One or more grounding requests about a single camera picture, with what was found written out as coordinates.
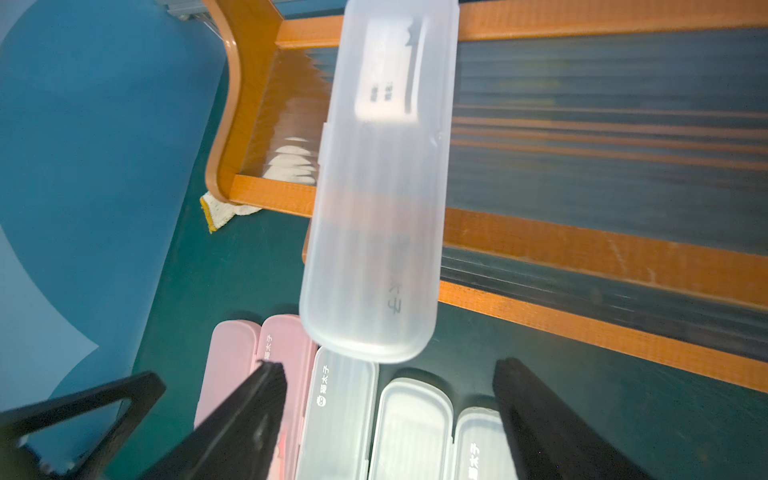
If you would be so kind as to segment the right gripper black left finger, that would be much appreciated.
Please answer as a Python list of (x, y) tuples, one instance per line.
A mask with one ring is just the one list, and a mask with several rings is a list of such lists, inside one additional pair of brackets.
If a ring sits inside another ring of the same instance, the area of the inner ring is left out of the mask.
[(278, 443), (287, 380), (263, 362), (143, 479), (266, 479)]

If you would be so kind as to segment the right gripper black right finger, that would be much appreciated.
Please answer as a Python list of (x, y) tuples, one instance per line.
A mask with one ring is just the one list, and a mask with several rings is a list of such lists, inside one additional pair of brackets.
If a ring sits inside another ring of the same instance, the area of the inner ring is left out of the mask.
[(649, 479), (517, 358), (496, 362), (492, 381), (520, 479)]

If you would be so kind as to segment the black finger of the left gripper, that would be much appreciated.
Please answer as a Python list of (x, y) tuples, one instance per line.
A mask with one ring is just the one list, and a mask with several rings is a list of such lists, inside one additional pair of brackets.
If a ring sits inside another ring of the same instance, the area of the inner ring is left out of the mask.
[[(98, 479), (117, 452), (166, 391), (154, 372), (144, 372), (81, 392), (26, 405), (1, 414), (1, 477), (3, 479)], [(87, 455), (59, 474), (42, 466), (41, 457), (21, 440), (115, 403), (128, 403)]]

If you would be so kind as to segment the clear pencil case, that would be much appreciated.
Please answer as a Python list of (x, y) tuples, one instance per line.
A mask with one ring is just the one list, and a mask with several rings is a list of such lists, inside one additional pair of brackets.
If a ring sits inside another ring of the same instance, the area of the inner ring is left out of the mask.
[(370, 479), (446, 479), (453, 405), (439, 388), (397, 378), (383, 389), (377, 414)]
[(396, 364), (433, 335), (460, 7), (346, 5), (299, 302), (320, 345)]
[(481, 407), (464, 409), (457, 420), (450, 479), (517, 479), (499, 413)]
[(379, 365), (318, 350), (310, 382), (296, 477), (365, 479)]

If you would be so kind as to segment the pink pencil case outer left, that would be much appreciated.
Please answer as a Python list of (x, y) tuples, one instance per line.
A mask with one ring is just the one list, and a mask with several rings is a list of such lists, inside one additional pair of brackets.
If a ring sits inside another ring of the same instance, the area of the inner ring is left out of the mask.
[(254, 371), (261, 326), (227, 320), (213, 330), (193, 427), (197, 428)]

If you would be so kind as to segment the pink pencil case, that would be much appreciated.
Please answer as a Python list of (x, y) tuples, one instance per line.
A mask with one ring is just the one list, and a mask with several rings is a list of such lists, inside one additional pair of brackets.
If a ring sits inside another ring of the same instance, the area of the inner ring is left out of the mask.
[(281, 363), (287, 393), (268, 479), (295, 479), (317, 345), (296, 315), (275, 315), (261, 325), (257, 361)]
[(254, 371), (261, 326), (227, 320), (213, 330), (193, 427), (197, 428)]

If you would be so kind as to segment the pink pencil case inner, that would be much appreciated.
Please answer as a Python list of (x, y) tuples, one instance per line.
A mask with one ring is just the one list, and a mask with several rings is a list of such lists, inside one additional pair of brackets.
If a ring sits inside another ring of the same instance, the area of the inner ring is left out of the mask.
[(287, 393), (268, 479), (295, 479), (317, 345), (296, 315), (275, 315), (261, 325), (257, 361), (281, 363)]

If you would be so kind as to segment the orange wooden three-tier shelf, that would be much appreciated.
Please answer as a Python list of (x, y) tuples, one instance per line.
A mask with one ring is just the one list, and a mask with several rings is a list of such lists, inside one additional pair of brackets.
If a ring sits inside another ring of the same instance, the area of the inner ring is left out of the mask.
[[(766, 3), (457, 3), (437, 307), (765, 391)], [(311, 225), (346, 6), (206, 7), (206, 184)]]

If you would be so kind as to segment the white cotton work glove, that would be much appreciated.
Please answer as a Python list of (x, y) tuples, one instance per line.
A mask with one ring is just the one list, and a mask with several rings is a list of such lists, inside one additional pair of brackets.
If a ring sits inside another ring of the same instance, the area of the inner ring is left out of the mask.
[(249, 216), (260, 211), (260, 208), (249, 205), (236, 205), (223, 202), (206, 192), (199, 199), (208, 231), (213, 234), (229, 223), (234, 217)]

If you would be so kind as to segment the aluminium rear crossbar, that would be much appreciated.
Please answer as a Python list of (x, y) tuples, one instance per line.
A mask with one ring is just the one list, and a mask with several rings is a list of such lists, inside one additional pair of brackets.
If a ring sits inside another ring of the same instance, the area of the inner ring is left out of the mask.
[(156, 0), (155, 3), (163, 7), (169, 15), (181, 21), (208, 13), (202, 0)]

